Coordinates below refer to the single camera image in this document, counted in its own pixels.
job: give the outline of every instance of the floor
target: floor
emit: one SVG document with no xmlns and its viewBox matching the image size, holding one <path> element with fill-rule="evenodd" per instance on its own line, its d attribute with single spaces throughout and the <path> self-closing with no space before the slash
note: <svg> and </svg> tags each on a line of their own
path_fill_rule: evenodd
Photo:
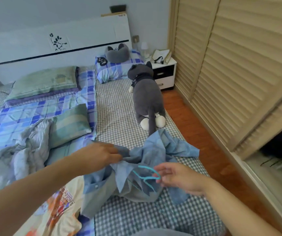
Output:
<svg viewBox="0 0 282 236">
<path fill-rule="evenodd" d="M 265 221 L 280 229 L 255 192 L 246 185 L 237 169 L 230 163 L 202 123 L 193 114 L 175 90 L 163 91 L 165 108 L 188 143 L 200 149 L 200 161 L 212 178 Z"/>
</svg>

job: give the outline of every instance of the plush cat foot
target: plush cat foot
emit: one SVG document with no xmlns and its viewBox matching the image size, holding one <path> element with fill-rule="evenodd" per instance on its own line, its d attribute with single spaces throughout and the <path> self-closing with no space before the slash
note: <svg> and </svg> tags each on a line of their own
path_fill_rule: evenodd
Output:
<svg viewBox="0 0 282 236">
<path fill-rule="evenodd" d="M 155 124 L 157 127 L 162 128 L 166 124 L 166 119 L 163 116 L 158 116 L 155 118 Z"/>
<path fill-rule="evenodd" d="M 143 128 L 143 130 L 148 131 L 148 118 L 143 119 L 140 122 L 141 127 Z"/>
</svg>

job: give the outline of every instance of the plush cat tail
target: plush cat tail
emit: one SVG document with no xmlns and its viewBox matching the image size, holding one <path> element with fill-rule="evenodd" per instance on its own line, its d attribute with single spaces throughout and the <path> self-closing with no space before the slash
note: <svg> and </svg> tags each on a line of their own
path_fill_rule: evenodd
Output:
<svg viewBox="0 0 282 236">
<path fill-rule="evenodd" d="M 155 112 L 154 108 L 148 109 L 148 136 L 151 136 L 156 131 Z"/>
</svg>

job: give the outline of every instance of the hand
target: hand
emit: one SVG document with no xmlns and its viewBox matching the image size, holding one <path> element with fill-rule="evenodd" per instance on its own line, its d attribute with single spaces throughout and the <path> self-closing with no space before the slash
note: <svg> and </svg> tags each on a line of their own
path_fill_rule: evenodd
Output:
<svg viewBox="0 0 282 236">
<path fill-rule="evenodd" d="M 178 187 L 193 195 L 205 195 L 206 190 L 214 181 L 181 163 L 164 162 L 154 167 L 161 179 L 156 180 L 163 187 Z"/>
<path fill-rule="evenodd" d="M 92 143 L 65 158 L 68 158 L 77 176 L 91 174 L 122 160 L 118 149 L 109 143 Z"/>
</svg>

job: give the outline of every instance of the drawer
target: drawer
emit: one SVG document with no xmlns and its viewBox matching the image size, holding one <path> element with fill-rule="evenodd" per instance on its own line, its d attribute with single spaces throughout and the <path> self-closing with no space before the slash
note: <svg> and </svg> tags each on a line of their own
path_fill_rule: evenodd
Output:
<svg viewBox="0 0 282 236">
<path fill-rule="evenodd" d="M 174 75 L 175 65 L 168 65 L 154 69 L 154 79 L 162 79 Z"/>
<path fill-rule="evenodd" d="M 166 78 L 156 79 L 155 82 L 160 89 L 170 88 L 174 86 L 175 76 L 169 76 Z"/>
</svg>

